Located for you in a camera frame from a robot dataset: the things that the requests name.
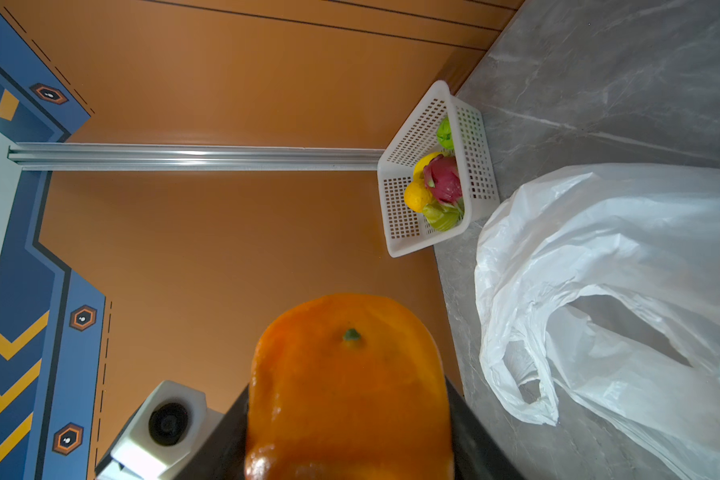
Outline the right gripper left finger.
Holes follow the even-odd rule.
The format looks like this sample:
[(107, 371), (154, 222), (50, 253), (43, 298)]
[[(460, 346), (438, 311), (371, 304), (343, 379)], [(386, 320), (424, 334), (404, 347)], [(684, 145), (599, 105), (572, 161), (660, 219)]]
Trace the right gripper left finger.
[(244, 480), (249, 388), (245, 387), (177, 480)]

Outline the green apple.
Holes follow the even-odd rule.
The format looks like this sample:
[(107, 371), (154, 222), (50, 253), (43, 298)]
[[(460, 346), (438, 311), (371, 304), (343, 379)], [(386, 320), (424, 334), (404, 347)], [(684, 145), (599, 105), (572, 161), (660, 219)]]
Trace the green apple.
[(448, 117), (445, 117), (440, 123), (437, 131), (436, 138), (439, 145), (446, 151), (454, 150), (454, 140), (452, 134), (452, 128)]

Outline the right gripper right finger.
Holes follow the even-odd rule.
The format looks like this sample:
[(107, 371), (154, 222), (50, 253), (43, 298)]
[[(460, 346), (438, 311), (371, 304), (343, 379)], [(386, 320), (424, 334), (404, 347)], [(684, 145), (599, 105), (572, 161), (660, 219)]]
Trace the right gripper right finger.
[(499, 445), (489, 435), (455, 386), (447, 387), (456, 480), (524, 479)]

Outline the white plastic bag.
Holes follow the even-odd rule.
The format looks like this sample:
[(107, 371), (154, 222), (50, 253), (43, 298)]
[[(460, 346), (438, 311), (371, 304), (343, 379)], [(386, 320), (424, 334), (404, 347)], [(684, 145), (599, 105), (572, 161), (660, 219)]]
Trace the white plastic bag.
[(519, 187), (476, 248), (479, 362), (516, 419), (558, 395), (683, 479), (720, 479), (720, 169), (569, 166)]

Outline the yellow lemon fruit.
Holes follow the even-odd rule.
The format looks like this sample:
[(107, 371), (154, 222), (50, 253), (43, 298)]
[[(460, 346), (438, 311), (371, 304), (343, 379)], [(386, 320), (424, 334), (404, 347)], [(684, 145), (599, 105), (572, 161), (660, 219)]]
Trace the yellow lemon fruit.
[(424, 180), (414, 180), (405, 189), (404, 202), (416, 213), (422, 213), (424, 208), (434, 201), (435, 198)]

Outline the yellow banana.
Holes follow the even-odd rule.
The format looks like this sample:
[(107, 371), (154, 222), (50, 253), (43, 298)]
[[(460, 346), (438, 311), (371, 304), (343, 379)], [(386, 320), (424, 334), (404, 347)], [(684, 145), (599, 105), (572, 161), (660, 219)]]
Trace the yellow banana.
[(413, 175), (412, 178), (414, 180), (419, 179), (422, 177), (424, 169), (436, 158), (442, 156), (442, 152), (433, 152), (431, 154), (428, 154), (421, 159), (418, 160), (418, 162), (414, 166)]

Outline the red dragon fruit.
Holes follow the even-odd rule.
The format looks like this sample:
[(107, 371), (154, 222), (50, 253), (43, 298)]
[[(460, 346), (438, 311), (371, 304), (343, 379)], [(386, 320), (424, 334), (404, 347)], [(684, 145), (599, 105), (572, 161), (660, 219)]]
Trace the red dragon fruit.
[(456, 204), (463, 197), (455, 157), (442, 155), (434, 159), (424, 169), (423, 179), (440, 203)]

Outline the orange fruit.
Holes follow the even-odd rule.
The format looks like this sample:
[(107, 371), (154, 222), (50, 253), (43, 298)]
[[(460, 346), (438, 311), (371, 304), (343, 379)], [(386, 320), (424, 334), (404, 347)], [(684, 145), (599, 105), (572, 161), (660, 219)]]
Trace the orange fruit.
[(446, 379), (405, 306), (335, 294), (261, 336), (248, 387), (249, 479), (451, 479)]

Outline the yellow-green fruit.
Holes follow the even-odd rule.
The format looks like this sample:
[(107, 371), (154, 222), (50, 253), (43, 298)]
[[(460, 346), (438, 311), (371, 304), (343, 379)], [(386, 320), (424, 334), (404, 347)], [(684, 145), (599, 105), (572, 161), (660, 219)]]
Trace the yellow-green fruit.
[(423, 207), (422, 214), (434, 230), (446, 232), (461, 222), (464, 210), (461, 202), (456, 204), (433, 202)]

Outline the white plastic basket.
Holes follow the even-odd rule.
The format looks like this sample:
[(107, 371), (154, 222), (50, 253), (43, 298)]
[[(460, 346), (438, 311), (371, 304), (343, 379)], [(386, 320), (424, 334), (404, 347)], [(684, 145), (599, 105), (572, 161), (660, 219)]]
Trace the white plastic basket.
[(435, 82), (381, 156), (388, 253), (401, 257), (463, 233), (500, 203), (482, 114)]

